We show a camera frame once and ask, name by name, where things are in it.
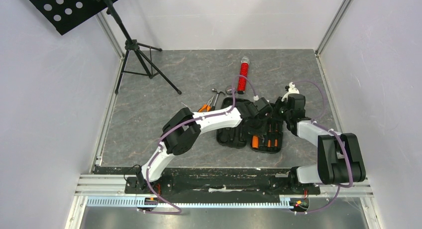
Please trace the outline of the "large orange handle screwdriver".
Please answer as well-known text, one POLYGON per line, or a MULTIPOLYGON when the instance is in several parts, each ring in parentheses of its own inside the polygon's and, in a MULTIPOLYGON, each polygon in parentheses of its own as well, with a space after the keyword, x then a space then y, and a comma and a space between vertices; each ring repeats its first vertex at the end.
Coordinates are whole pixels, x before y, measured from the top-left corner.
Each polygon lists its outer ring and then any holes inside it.
POLYGON ((254 135, 252 137, 252 141, 251 141, 251 147, 253 149, 258 149, 259 148, 259 144, 260 144, 260 137, 257 135, 254 135))

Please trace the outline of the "black plastic tool case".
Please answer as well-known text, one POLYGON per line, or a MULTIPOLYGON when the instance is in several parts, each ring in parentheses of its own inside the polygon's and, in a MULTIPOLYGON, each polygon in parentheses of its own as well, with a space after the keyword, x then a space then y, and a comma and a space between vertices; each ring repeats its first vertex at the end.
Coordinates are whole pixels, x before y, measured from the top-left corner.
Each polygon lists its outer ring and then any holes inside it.
POLYGON ((260 153, 275 154, 281 151, 283 142, 283 121, 273 119, 273 114, 268 123, 269 131, 265 135, 258 135, 260 137, 260 144, 258 149, 251 147, 253 135, 250 135, 245 130, 245 120, 243 120, 237 127, 227 127, 218 129, 216 131, 216 140, 222 146, 231 148, 244 148, 249 146, 252 150, 260 153), (267 141, 271 140, 271 147, 267 147, 267 141), (274 140, 278 140, 278 147, 274 147, 274 140))

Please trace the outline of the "orange handle pliers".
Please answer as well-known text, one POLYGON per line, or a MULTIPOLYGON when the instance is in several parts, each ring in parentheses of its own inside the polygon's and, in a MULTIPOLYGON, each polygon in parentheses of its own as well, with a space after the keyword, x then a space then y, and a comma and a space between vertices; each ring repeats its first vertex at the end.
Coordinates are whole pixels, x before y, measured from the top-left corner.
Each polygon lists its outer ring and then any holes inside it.
POLYGON ((199 113, 209 112, 213 103, 214 96, 210 97, 208 101, 198 110, 199 113))

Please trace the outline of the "steel claw hammer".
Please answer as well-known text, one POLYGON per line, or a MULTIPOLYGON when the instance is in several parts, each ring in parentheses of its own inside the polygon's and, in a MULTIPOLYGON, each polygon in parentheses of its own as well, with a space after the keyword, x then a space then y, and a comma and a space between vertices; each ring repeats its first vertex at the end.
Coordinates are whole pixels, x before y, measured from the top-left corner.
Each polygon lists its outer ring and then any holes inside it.
POLYGON ((214 111, 215 110, 215 105, 216 105, 216 103, 217 103, 217 101, 219 99, 219 96, 220 95, 224 95, 225 96, 226 93, 224 91, 217 90, 216 88, 212 88, 211 91, 213 93, 215 93, 215 96, 213 97, 213 100, 211 102, 211 111, 214 111))

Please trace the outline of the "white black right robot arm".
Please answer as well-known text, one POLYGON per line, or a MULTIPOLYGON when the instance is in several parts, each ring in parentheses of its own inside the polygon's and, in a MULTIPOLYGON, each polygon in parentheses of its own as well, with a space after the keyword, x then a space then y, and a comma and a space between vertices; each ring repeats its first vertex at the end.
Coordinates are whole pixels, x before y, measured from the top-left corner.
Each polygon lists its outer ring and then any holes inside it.
POLYGON ((316 164, 291 169, 287 180, 289 190, 300 193, 308 184, 351 187, 364 181, 366 169, 357 136, 325 128, 311 120, 306 116, 305 104, 305 96, 294 93, 279 97, 274 108, 274 115, 285 122, 291 134, 317 149, 316 164))

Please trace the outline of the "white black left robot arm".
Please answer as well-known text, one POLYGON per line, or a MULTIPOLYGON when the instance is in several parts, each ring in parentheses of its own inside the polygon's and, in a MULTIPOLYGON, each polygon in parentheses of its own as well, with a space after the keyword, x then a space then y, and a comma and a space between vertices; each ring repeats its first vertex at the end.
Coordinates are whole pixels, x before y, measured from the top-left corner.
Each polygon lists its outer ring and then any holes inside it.
POLYGON ((266 122, 273 108, 265 98, 236 102, 220 110, 192 112, 189 108, 179 110, 162 128, 157 149, 136 174, 137 187, 144 193, 155 190, 156 181, 174 157, 189 151, 198 137, 204 133, 235 128, 242 123, 254 125, 266 122))

